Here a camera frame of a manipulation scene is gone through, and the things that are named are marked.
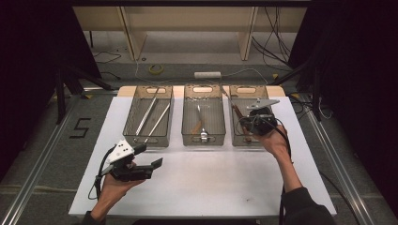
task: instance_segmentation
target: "black cable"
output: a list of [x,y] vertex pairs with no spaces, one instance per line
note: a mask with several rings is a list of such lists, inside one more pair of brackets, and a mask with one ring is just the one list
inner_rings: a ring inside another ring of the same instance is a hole
[[119,76],[116,76],[114,73],[112,72],[101,72],[101,73],[106,73],[106,74],[111,74],[112,76],[116,77],[118,80],[122,80]]
[[[261,46],[260,43],[258,43],[258,41],[257,41],[254,37],[253,37],[253,40],[254,40],[254,42],[256,42],[257,45],[259,45],[260,48],[262,48],[263,51],[262,51],[262,50],[259,50],[258,47],[255,46],[255,44],[253,43],[254,48],[255,48],[257,51],[259,51],[260,53],[263,54],[263,62],[266,64],[267,67],[269,67],[269,68],[275,68],[275,69],[278,69],[278,70],[281,70],[281,71],[286,71],[286,72],[290,72],[290,71],[291,71],[291,70],[288,70],[288,69],[273,67],[273,66],[271,66],[270,64],[268,64],[267,61],[266,61],[266,58],[265,58],[264,56],[266,56],[266,57],[268,57],[268,58],[276,59],[276,60],[278,60],[278,61],[281,61],[281,62],[284,63],[285,65],[287,65],[287,63],[284,62],[282,59],[280,59],[280,58],[275,58],[275,57],[278,57],[278,56],[274,55],[274,54],[273,54],[272,52],[270,52],[269,50],[263,49],[264,47]],[[271,54],[273,54],[275,57],[274,57],[274,56],[271,56],[271,55],[267,55],[267,54],[265,54],[264,52],[271,53]]]
[[283,63],[283,64],[289,66],[289,65],[287,64],[287,62],[285,62],[283,59],[281,59],[280,57],[278,57],[277,55],[275,55],[274,53],[272,53],[270,50],[266,49],[265,47],[261,46],[261,44],[260,44],[254,37],[253,37],[253,40],[254,40],[254,43],[256,43],[256,44],[261,48],[261,50],[263,50],[263,51],[258,50],[258,49],[256,48],[255,45],[253,45],[254,48],[255,48],[257,51],[261,52],[261,53],[263,54],[263,56],[266,56],[266,57],[269,57],[269,58],[272,58],[272,59],[276,59],[276,60],[280,61],[281,63]]
[[329,183],[339,192],[340,196],[342,196],[344,202],[348,206],[349,210],[351,211],[352,215],[354,216],[355,221],[357,222],[358,225],[360,225],[360,220],[358,219],[357,215],[354,212],[354,208],[352,205],[349,203],[347,197],[343,194],[343,192],[321,171],[319,171],[319,174],[321,174],[325,179],[329,181]]
[[111,55],[116,55],[116,58],[111,59],[111,60],[106,61],[106,62],[97,62],[97,61],[96,61],[96,63],[107,64],[107,63],[112,62],[112,61],[114,61],[114,60],[116,60],[116,59],[118,59],[118,58],[120,58],[120,57],[122,56],[121,54],[116,54],[116,53],[100,52],[100,53],[98,53],[98,54],[94,54],[93,57],[95,58],[95,57],[99,56],[99,55],[102,54],[102,53],[107,53],[107,54],[111,54]]
[[[114,151],[115,147],[116,147],[116,145],[113,148],[109,149],[108,152],[106,152],[105,156],[102,159],[102,162],[100,163],[99,173],[96,176],[96,180],[94,181],[94,185],[93,185],[93,187],[96,188],[97,200],[100,198],[100,181],[102,180],[102,176],[103,176],[102,175],[103,164],[105,164],[106,158],[109,156],[109,154],[111,154]],[[90,198],[90,193],[91,193],[92,189],[93,188],[91,188],[90,192],[88,193],[88,199],[91,199]]]
[[269,17],[269,14],[268,14],[268,11],[267,11],[266,7],[265,7],[265,11],[266,11],[266,14],[267,14],[267,17],[268,17],[269,24],[271,25],[271,28],[272,28],[271,34],[274,33],[275,37],[278,39],[278,45],[279,45],[279,49],[281,51],[281,54],[283,56],[283,59],[285,61],[287,61],[287,59],[285,58],[284,54],[286,54],[289,57],[290,50],[284,44],[284,42],[282,40],[282,36],[280,36],[280,33],[281,33],[280,32],[281,20],[279,19],[279,17],[280,17],[280,13],[281,13],[281,8],[280,7],[276,7],[275,8],[275,22],[274,22],[273,25],[272,25],[272,21],[271,21],[271,18]]

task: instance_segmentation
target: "wire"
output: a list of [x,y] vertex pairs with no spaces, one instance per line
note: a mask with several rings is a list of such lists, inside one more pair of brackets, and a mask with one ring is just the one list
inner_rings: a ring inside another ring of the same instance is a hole
[[[138,68],[139,68],[139,64],[138,64],[138,61],[137,61],[137,60],[135,60],[135,64],[137,65],[137,68],[135,69],[134,77],[135,77],[136,79],[138,79],[138,80],[141,80],[141,81],[144,81],[144,82],[148,82],[148,83],[188,82],[188,81],[198,81],[198,80],[207,81],[207,82],[210,82],[210,83],[220,83],[220,82],[214,82],[214,81],[208,80],[208,79],[196,79],[196,78],[192,78],[192,79],[182,79],[182,80],[180,80],[180,79],[171,79],[171,80],[160,81],[160,82],[150,81],[150,80],[147,80],[147,79],[138,77]],[[264,78],[264,76],[263,76],[258,70],[256,70],[255,68],[244,68],[244,69],[242,69],[242,70],[240,70],[240,71],[237,71],[237,72],[234,72],[234,73],[230,73],[230,74],[227,74],[227,75],[222,75],[222,77],[233,76],[233,75],[236,75],[236,74],[238,74],[238,73],[240,73],[240,72],[247,71],[247,70],[253,70],[253,71],[255,71],[255,72],[264,80],[264,82],[266,83],[266,85],[268,84],[267,79]]]
[[116,77],[118,80],[121,80],[121,78],[119,76],[114,75],[114,73],[112,73],[112,72],[101,72],[101,73],[111,74],[112,76]]
[[354,216],[355,221],[357,222],[358,225],[360,225],[360,220],[358,219],[357,215],[355,214],[354,208],[349,203],[347,197],[343,194],[343,192],[324,173],[319,171],[319,174],[321,174],[323,177],[325,177],[325,179],[327,179],[329,181],[329,183],[337,190],[337,192],[339,192],[340,196],[342,196],[344,202],[346,203],[346,205],[348,206],[348,208],[351,211],[352,215]]
[[280,26],[281,26],[281,20],[280,20],[281,8],[280,7],[276,7],[275,8],[275,22],[274,22],[273,25],[272,25],[271,18],[269,17],[269,14],[268,14],[268,11],[267,11],[267,7],[264,7],[264,9],[265,9],[265,12],[267,14],[269,24],[271,25],[271,28],[272,28],[271,34],[272,33],[275,34],[275,37],[278,39],[278,45],[279,45],[279,49],[281,51],[281,54],[283,56],[283,59],[285,61],[287,61],[287,59],[286,59],[286,57],[284,55],[286,54],[286,56],[289,57],[290,50],[284,44],[283,39],[282,39],[282,33],[280,31]]
[[322,110],[321,110],[321,101],[322,101],[322,98],[320,97],[319,98],[319,104],[318,104],[319,112],[322,114],[323,117],[325,117],[325,119],[330,119],[333,116],[333,111],[330,111],[330,115],[328,115],[328,116],[324,115]]
[[254,37],[253,37],[253,40],[254,40],[254,42],[253,42],[254,48],[255,48],[257,51],[259,51],[260,53],[263,54],[263,62],[266,64],[267,67],[269,67],[269,68],[275,68],[275,69],[278,69],[278,70],[281,70],[281,71],[286,71],[286,72],[290,72],[290,71],[291,71],[291,69],[288,70],[288,69],[273,67],[273,66],[271,66],[270,64],[268,64],[267,61],[266,61],[265,56],[268,57],[268,58],[276,59],[276,60],[282,62],[283,64],[285,64],[286,66],[289,67],[289,65],[288,65],[286,62],[284,62],[284,60],[282,60],[282,59],[279,58],[277,55],[275,55],[274,53],[272,53],[272,52],[270,52],[269,50],[267,50],[267,49],[265,48],[266,46],[264,46],[264,47],[261,46],[261,44],[260,44]]
[[258,75],[260,75],[260,77],[264,80],[264,82],[266,83],[266,85],[268,84],[267,79],[265,79],[265,78],[263,77],[263,75],[262,75],[258,70],[256,70],[255,68],[244,68],[244,69],[242,69],[242,70],[240,70],[240,71],[238,71],[238,72],[230,73],[230,74],[227,74],[227,75],[222,75],[222,77],[233,76],[233,75],[236,75],[236,74],[238,74],[238,73],[241,73],[241,72],[244,72],[244,71],[247,71],[247,70],[253,70],[253,71],[255,71],[255,72],[256,72]]
[[95,57],[97,57],[97,56],[99,56],[100,54],[103,54],[103,53],[107,53],[107,54],[111,54],[111,55],[116,55],[116,58],[111,59],[111,60],[108,60],[108,61],[106,61],[106,62],[97,62],[97,61],[96,61],[96,63],[107,64],[107,63],[112,62],[112,61],[114,61],[114,60],[116,60],[116,59],[118,59],[118,58],[120,58],[120,57],[122,56],[121,54],[110,53],[110,52],[100,52],[100,53],[98,53],[98,54],[94,54],[93,56],[94,56],[94,58],[95,58]]

